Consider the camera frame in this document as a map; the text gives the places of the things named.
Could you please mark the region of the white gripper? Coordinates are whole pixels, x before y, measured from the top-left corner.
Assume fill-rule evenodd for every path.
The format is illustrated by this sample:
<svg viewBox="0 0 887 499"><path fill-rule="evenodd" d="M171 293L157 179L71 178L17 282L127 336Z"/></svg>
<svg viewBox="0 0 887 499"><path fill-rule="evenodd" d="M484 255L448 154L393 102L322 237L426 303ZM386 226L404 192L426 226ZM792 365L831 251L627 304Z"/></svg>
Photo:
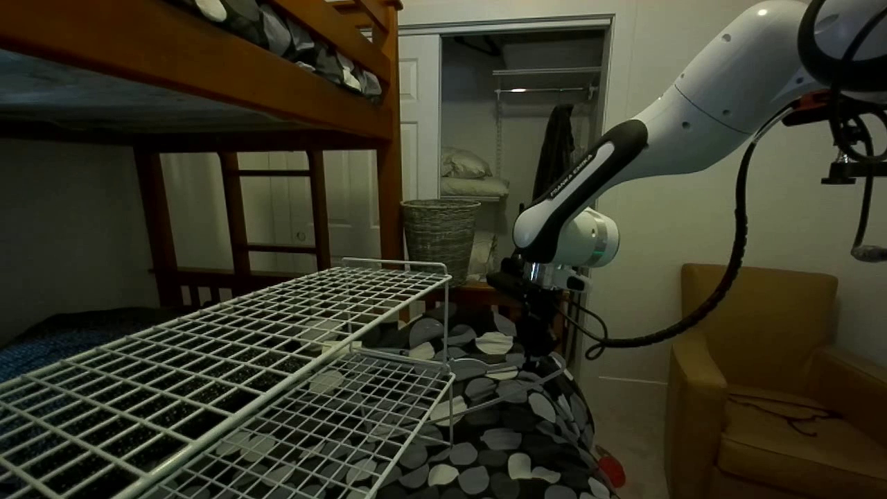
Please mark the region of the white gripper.
<svg viewBox="0 0 887 499"><path fill-rule="evenodd" d="M567 352L573 343L573 308L585 291L579 276L566 276L562 285L547 289L531 282L516 257L504 257L488 282L518 304L516 332L529 354Z"/></svg>

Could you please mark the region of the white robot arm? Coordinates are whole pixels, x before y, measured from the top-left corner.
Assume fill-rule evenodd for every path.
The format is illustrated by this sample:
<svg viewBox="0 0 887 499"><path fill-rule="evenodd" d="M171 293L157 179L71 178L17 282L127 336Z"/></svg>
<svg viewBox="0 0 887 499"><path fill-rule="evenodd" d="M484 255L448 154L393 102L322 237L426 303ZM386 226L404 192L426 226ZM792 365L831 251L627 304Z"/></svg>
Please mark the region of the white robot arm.
<svg viewBox="0 0 887 499"><path fill-rule="evenodd" d="M861 120L883 110L883 95L887 0L760 0L516 217L516 251L531 265L601 265L619 250L615 222L594 208L608 187L749 154L778 122L824 122L845 169L878 178L883 154Z"/></svg>

